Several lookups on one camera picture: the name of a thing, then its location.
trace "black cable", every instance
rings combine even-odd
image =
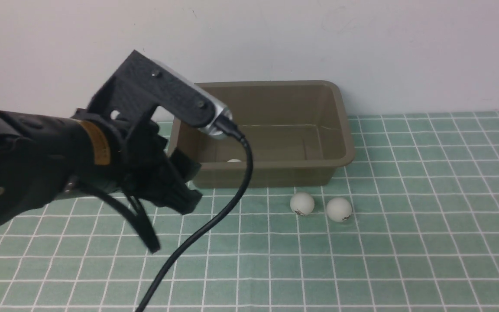
[[[172,265],[175,263],[175,261],[178,260],[180,255],[182,255],[182,253],[186,251],[188,247],[192,246],[193,243],[200,239],[200,237],[202,237],[205,233],[207,233],[210,229],[212,229],[215,225],[222,221],[222,219],[224,219],[224,217],[226,217],[226,215],[228,215],[228,213],[230,213],[230,211],[234,209],[236,204],[238,204],[238,202],[242,198],[242,195],[246,193],[246,189],[250,185],[251,175],[253,173],[253,154],[251,151],[250,143],[246,140],[244,134],[238,130],[236,124],[234,124],[234,122],[232,122],[230,119],[220,115],[215,120],[214,124],[225,134],[230,137],[232,136],[234,137],[234,139],[238,140],[238,142],[240,142],[240,144],[242,144],[242,146],[244,147],[244,150],[246,150],[247,167],[246,173],[242,180],[242,185],[238,189],[238,192],[236,192],[236,195],[234,195],[230,202],[228,202],[228,204],[216,216],[214,216],[213,219],[211,219],[190,237],[188,237],[188,239],[186,239],[184,243],[182,243],[182,245],[180,245],[180,247],[178,247],[178,249],[176,249],[170,257],[168,257],[167,261],[165,262],[161,270],[159,270],[159,273],[157,274],[157,276],[155,276],[155,279],[147,289],[147,292],[144,295],[144,298],[142,298],[140,305],[136,309],[136,312],[144,311],[144,309],[147,307],[147,304],[149,304],[151,297],[157,290],[157,287],[159,287],[159,284],[161,284],[161,281],[163,280],[167,272],[172,268]]]

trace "plastic bin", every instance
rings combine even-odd
[[[249,140],[259,187],[325,185],[355,156],[340,90],[328,81],[201,83],[228,105]],[[170,148],[202,164],[199,188],[238,188],[245,153],[232,138],[215,140],[175,119]],[[242,162],[228,162],[239,159]]]

